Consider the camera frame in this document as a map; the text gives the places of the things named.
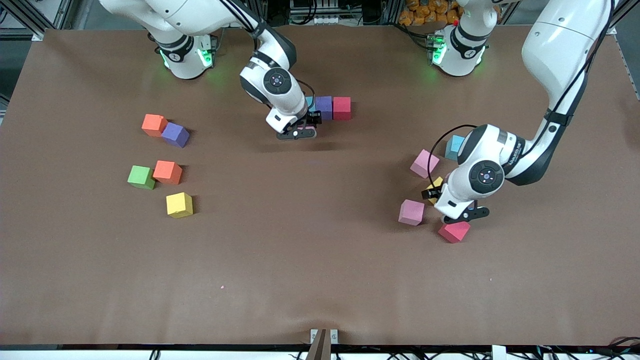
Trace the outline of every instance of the pink cube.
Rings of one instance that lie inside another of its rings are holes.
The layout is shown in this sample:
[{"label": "pink cube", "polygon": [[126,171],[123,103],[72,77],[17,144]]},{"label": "pink cube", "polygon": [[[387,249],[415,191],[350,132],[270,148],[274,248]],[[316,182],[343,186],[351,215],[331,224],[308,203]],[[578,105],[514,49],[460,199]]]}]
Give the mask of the pink cube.
[{"label": "pink cube", "polygon": [[405,200],[400,207],[400,217],[398,221],[403,224],[420,225],[424,204],[417,201]]},{"label": "pink cube", "polygon": [[459,243],[471,228],[468,222],[456,222],[455,224],[444,224],[438,234],[442,235],[450,243]]},{"label": "pink cube", "polygon": [[350,97],[334,97],[333,98],[333,119],[341,121],[351,120],[351,98]]},{"label": "pink cube", "polygon": [[[429,163],[429,171],[427,171],[427,161],[431,156],[431,163]],[[415,159],[413,164],[411,165],[411,170],[416,174],[422,176],[423,179],[429,177],[428,173],[433,173],[433,168],[438,164],[438,159],[436,156],[431,155],[427,150],[420,151],[420,155]]]}]

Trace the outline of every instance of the foam cube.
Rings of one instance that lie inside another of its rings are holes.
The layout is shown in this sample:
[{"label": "foam cube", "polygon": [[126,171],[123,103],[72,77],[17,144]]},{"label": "foam cube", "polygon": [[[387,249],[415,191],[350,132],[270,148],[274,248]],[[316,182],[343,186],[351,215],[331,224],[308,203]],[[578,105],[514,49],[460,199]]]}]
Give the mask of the foam cube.
[{"label": "foam cube", "polygon": [[151,168],[133,165],[127,182],[137,188],[153,190],[156,181],[151,177]]},{"label": "foam cube", "polygon": [[[311,106],[311,102],[314,100],[313,96],[307,96],[307,106]],[[309,108],[309,112],[312,113],[316,110],[316,103]]]},{"label": "foam cube", "polygon": [[178,185],[181,175],[182,168],[173,161],[157,161],[156,168],[154,169],[154,179],[163,184]]},{"label": "foam cube", "polygon": [[424,204],[417,201],[405,200],[400,206],[398,221],[403,224],[419,225],[422,222]]},{"label": "foam cube", "polygon": [[[431,163],[429,164],[429,170],[427,171],[427,162],[429,160],[429,157],[431,157]],[[416,174],[422,176],[423,179],[426,179],[427,177],[429,177],[428,173],[433,171],[433,168],[436,167],[438,161],[440,161],[440,159],[431,155],[431,153],[429,153],[427,150],[422,150],[420,151],[420,155],[418,155],[418,157],[411,165],[411,170],[413,170],[413,172],[415,172]]]},{"label": "foam cube", "polygon": [[471,228],[468,222],[456,222],[455,224],[443,224],[438,234],[442,235],[450,243],[459,243]]},{"label": "foam cube", "polygon": [[351,98],[350,97],[334,97],[333,98],[333,119],[338,121],[351,120]]},{"label": "foam cube", "polygon": [[162,137],[170,145],[184,147],[189,140],[189,132],[184,127],[170,122],[162,132]]},{"label": "foam cube", "polygon": [[316,96],[316,110],[320,111],[320,119],[333,120],[333,104],[330,96]]},{"label": "foam cube", "polygon": [[[438,179],[435,179],[435,180],[433,181],[433,185],[435,185],[435,186],[440,186],[440,185],[442,185],[442,178],[441,178],[440,176],[438,176]],[[427,186],[427,188],[426,188],[426,189],[424,189],[424,190],[422,191],[422,198],[425,198],[425,197],[427,197],[427,196],[428,196],[428,195],[427,195],[427,191],[428,191],[429,189],[433,189],[433,185],[429,185],[429,186]],[[427,200],[428,200],[428,201],[430,201],[430,202],[431,202],[432,204],[434,204],[434,205],[435,205],[435,204],[436,204],[436,202],[438,201],[438,199],[435,199],[435,198],[434,198],[434,199],[427,199]]]},{"label": "foam cube", "polygon": [[146,114],[142,122],[142,130],[149,136],[159,138],[169,122],[162,115]]},{"label": "foam cube", "polygon": [[166,213],[172,218],[184,218],[193,215],[193,199],[187,193],[167,196]]},{"label": "foam cube", "polygon": [[447,150],[444,152],[444,157],[450,160],[458,160],[458,151],[462,146],[462,142],[465,138],[462,136],[454,135],[447,142]]}]

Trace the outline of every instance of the blue cube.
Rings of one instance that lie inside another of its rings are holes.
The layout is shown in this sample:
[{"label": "blue cube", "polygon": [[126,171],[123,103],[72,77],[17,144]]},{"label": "blue cube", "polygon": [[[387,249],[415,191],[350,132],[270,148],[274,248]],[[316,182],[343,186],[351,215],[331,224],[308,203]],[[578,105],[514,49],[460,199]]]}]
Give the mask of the blue cube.
[{"label": "blue cube", "polygon": [[316,96],[316,110],[320,111],[320,118],[333,120],[333,101],[330,96]]},{"label": "blue cube", "polygon": [[444,157],[451,160],[458,160],[458,151],[462,146],[462,142],[465,138],[462,136],[454,135],[447,142],[447,150],[444,153]]},{"label": "blue cube", "polygon": [[162,132],[162,137],[170,145],[184,147],[189,140],[189,132],[184,127],[170,122]]},{"label": "blue cube", "polygon": [[[311,106],[311,102],[314,100],[313,96],[307,96],[307,106]],[[309,112],[312,113],[316,110],[316,104],[314,103],[313,106],[311,106],[309,108]]]}]

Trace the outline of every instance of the yellow cube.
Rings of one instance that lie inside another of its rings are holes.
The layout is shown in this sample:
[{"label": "yellow cube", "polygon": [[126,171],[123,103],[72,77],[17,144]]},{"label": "yellow cube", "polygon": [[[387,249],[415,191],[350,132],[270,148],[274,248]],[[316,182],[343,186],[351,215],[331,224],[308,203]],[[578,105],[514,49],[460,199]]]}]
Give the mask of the yellow cube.
[{"label": "yellow cube", "polygon": [[193,199],[187,193],[167,196],[166,213],[173,218],[184,218],[193,215]]},{"label": "yellow cube", "polygon": [[[433,181],[433,184],[434,184],[435,186],[440,186],[440,185],[442,185],[442,178],[441,178],[440,176],[438,176],[438,179],[435,179],[435,180]],[[429,190],[429,189],[433,189],[433,185],[429,185],[429,186],[427,186],[427,188],[426,188],[425,190]],[[431,203],[435,205],[435,204],[436,204],[436,201],[438,201],[438,199],[429,199],[429,201],[431,201]]]}]

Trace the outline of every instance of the light blue cube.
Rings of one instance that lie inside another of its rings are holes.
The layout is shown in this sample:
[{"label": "light blue cube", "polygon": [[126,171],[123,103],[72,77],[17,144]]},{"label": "light blue cube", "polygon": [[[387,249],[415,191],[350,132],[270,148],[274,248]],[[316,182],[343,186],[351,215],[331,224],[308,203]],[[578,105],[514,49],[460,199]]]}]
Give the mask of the light blue cube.
[{"label": "light blue cube", "polygon": [[[312,96],[307,96],[307,106],[310,106],[310,105],[311,105],[311,102],[312,102],[313,100],[314,100],[314,97],[312,97]],[[311,107],[309,108],[309,112],[313,112],[313,111],[315,111],[315,110],[316,110],[316,104],[314,104],[313,106],[311,106]]]},{"label": "light blue cube", "polygon": [[447,150],[444,153],[444,157],[454,161],[458,160],[458,151],[462,146],[462,142],[465,138],[462,136],[454,135],[447,142]]}]

